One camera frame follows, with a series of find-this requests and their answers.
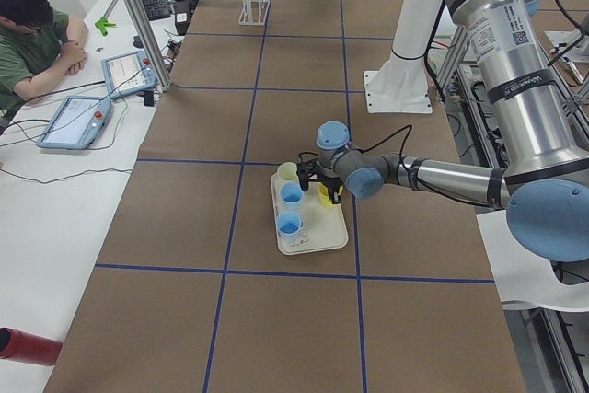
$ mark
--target blue-framed tablet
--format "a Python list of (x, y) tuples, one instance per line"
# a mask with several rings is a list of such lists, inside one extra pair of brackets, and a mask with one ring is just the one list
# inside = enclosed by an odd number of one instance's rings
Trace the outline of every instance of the blue-framed tablet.
[(129, 52), (102, 61), (109, 97), (113, 100), (156, 86), (154, 69), (144, 62), (144, 50)]
[(37, 146), (55, 149), (85, 149), (97, 137), (110, 116), (109, 98), (70, 96), (37, 140)]

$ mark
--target white table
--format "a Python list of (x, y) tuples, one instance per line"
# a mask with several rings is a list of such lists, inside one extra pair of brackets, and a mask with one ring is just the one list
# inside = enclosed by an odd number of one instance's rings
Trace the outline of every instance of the white table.
[[(103, 80), (102, 59), (135, 51), (137, 34), (119, 0), (110, 16), (117, 24), (103, 37), (94, 27), (111, 0), (98, 0), (85, 22), (89, 28), (88, 62), (78, 75), (67, 77), (58, 89)], [(174, 18), (151, 22), (160, 48), (175, 32)], [(61, 100), (68, 95), (103, 97), (106, 89), (86, 87), (55, 94), (36, 106), (24, 107), (15, 121), (49, 120)], [(137, 149), (154, 115), (143, 99), (126, 99), (128, 109), (112, 147), (98, 151), (41, 150), (24, 140), (14, 126), (0, 136), (0, 162), (3, 169), (40, 180), (57, 179), (88, 169), (131, 169)], [(91, 147), (110, 144), (116, 123), (125, 111), (122, 100), (113, 103), (110, 122)], [(23, 123), (29, 136), (40, 134), (45, 123)], [(103, 172), (41, 185), (0, 172), (0, 327), (62, 341), (70, 327), (78, 302), (92, 271), (103, 239), (117, 208), (129, 175)], [(52, 367), (0, 361), (0, 391), (38, 393), (43, 390)]]

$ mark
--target brown table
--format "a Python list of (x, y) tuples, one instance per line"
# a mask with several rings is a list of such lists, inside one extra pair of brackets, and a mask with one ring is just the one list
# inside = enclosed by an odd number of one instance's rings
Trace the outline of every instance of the brown table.
[[(46, 392), (524, 392), (471, 207), (344, 194), (343, 249), (284, 256), (269, 180), (324, 121), (458, 161), (444, 107), (369, 115), (402, 0), (202, 0)], [(400, 139), (380, 152), (398, 151)]]

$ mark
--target green shirt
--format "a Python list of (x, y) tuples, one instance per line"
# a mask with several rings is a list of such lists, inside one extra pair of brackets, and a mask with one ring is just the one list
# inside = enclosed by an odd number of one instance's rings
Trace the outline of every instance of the green shirt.
[(53, 24), (35, 34), (20, 34), (0, 26), (0, 109), (10, 109), (24, 100), (14, 93), (22, 79), (49, 68), (59, 55), (69, 17), (53, 10)]

